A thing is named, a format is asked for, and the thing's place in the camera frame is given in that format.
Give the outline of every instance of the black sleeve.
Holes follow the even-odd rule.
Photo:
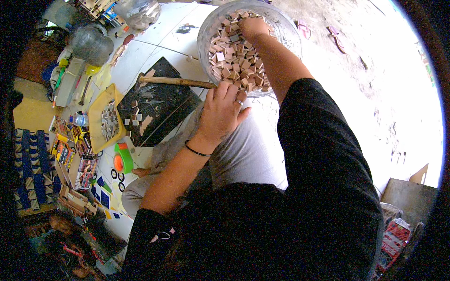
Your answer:
[[[168,218],[152,210],[139,209],[128,240],[123,280],[147,280],[152,272],[158,272],[176,236]]]
[[[280,108],[278,136],[294,228],[308,241],[300,249],[319,258],[316,265],[322,264],[325,274],[367,279],[383,233],[378,195],[355,135],[316,80],[291,85]]]

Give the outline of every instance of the water bottle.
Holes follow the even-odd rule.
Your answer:
[[[73,124],[75,126],[80,126],[80,127],[87,127],[89,125],[89,119],[87,117],[87,115],[82,115],[82,114],[76,114],[75,118],[73,119]]]

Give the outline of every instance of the silver ring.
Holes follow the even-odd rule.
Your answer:
[[[243,106],[244,105],[244,103],[243,102],[241,102],[240,100],[238,100],[238,99],[236,99],[235,100],[235,102],[238,102],[238,103],[240,103],[241,104],[241,106]]]

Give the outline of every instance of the toy car wheel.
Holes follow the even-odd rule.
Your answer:
[[[114,169],[111,169],[111,177],[112,179],[117,179],[117,171]]]
[[[123,182],[123,181],[125,180],[125,174],[124,174],[124,173],[120,173],[120,174],[118,175],[118,177],[119,177],[119,180],[120,180],[121,182]]]
[[[119,190],[123,192],[125,190],[125,184],[119,183]]]

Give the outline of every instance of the black shirt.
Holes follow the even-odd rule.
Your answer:
[[[278,136],[284,194],[234,183],[190,202],[177,219],[140,209],[124,279],[370,279],[381,207],[355,135],[316,80],[291,85]]]

